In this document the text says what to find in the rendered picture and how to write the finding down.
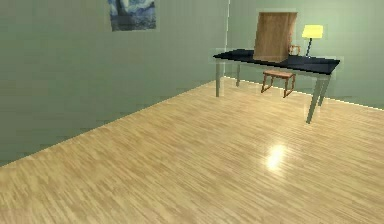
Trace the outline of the brown wooden chair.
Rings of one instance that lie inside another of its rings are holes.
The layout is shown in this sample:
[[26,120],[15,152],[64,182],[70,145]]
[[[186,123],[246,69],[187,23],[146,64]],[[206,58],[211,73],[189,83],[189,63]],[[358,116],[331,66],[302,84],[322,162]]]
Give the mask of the brown wooden chair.
[[[260,12],[258,16],[253,59],[270,63],[285,61],[290,52],[296,12]],[[285,80],[286,98],[294,88],[296,75],[279,70],[265,70],[261,92],[268,90],[275,78]]]

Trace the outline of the black top grey leg table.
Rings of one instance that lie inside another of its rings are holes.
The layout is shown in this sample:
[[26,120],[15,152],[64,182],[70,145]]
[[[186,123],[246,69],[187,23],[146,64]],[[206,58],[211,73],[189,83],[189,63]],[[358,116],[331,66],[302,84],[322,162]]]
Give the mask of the black top grey leg table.
[[267,66],[279,69],[307,72],[310,76],[316,78],[314,91],[312,93],[311,104],[309,106],[309,111],[306,119],[306,123],[310,124],[315,108],[317,106],[321,106],[323,103],[325,93],[330,83],[331,74],[339,65],[340,61],[336,59],[289,55],[288,58],[283,60],[282,62],[267,62],[255,60],[253,58],[253,54],[253,50],[236,49],[216,54],[213,56],[216,61],[216,96],[220,96],[220,78],[223,75],[223,73],[220,71],[220,66],[225,65],[226,63],[234,63],[237,65],[236,86],[239,86],[240,83],[240,68],[242,65]]

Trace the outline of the yellow shade table lamp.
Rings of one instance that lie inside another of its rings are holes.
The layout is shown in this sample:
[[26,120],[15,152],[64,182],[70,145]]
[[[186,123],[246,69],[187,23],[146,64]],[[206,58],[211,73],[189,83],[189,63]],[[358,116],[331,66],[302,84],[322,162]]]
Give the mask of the yellow shade table lamp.
[[314,39],[321,39],[323,37],[323,31],[324,31],[324,27],[322,25],[305,25],[304,26],[302,37],[305,39],[308,39],[308,46],[305,54],[306,57],[309,57],[310,55],[312,41]]

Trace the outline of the blue framed wall picture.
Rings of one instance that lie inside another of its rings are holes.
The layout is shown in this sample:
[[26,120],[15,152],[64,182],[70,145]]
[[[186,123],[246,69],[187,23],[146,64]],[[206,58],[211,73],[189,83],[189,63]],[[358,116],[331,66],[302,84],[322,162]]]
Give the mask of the blue framed wall picture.
[[155,0],[107,0],[113,32],[156,28]]

